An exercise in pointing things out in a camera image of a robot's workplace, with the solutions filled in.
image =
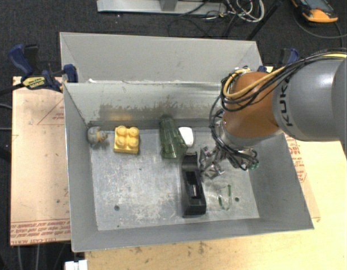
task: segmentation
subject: small metal object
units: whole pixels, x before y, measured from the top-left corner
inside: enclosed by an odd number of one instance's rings
[[[95,126],[91,127],[87,131],[87,140],[91,145],[95,145],[99,142],[103,142],[107,139],[107,133],[101,130],[101,127]]]

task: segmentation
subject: blue clamp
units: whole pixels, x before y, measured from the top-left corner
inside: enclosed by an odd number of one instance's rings
[[[8,58],[11,62],[20,70],[22,70],[23,75],[21,77],[21,84],[26,86],[28,89],[49,89],[57,92],[62,92],[62,83],[57,81],[53,75],[48,70],[44,70],[41,74],[34,74],[34,67],[32,67],[28,59],[24,55],[23,44],[15,45],[8,53]],[[72,64],[67,64],[64,66],[60,74],[67,75],[67,82],[77,83],[78,75],[75,67]]]
[[[292,47],[281,50],[280,64],[287,65],[296,62],[299,59],[299,53]]]

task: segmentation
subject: small green object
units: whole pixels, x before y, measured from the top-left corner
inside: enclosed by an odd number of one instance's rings
[[[229,206],[227,208],[224,207],[223,205],[223,200],[222,200],[222,195],[221,195],[221,191],[220,191],[220,194],[219,196],[217,197],[218,201],[219,201],[219,204],[220,204],[220,207],[222,208],[222,210],[229,210],[232,206],[232,197],[231,197],[231,185],[228,184],[228,195],[229,195]]]
[[[159,123],[161,156],[166,159],[178,159],[187,150],[187,145],[172,118],[163,118]]]

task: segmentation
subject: metal stand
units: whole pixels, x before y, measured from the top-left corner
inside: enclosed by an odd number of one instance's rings
[[[157,14],[184,14],[202,5],[202,1],[180,0],[97,0],[98,12],[136,12]],[[210,11],[226,11],[222,3],[205,3],[191,13],[205,15]]]

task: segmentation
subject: black object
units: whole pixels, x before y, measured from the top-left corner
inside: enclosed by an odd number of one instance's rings
[[[183,217],[195,217],[206,213],[206,199],[197,164],[197,152],[186,153],[182,163],[183,178],[181,180]]]
[[[269,20],[269,18],[275,13],[275,11],[281,6],[283,0],[276,0],[269,11],[266,13],[265,17],[259,21],[257,26],[253,29],[253,31],[247,36],[246,40],[252,40],[257,32],[264,26],[264,24]]]

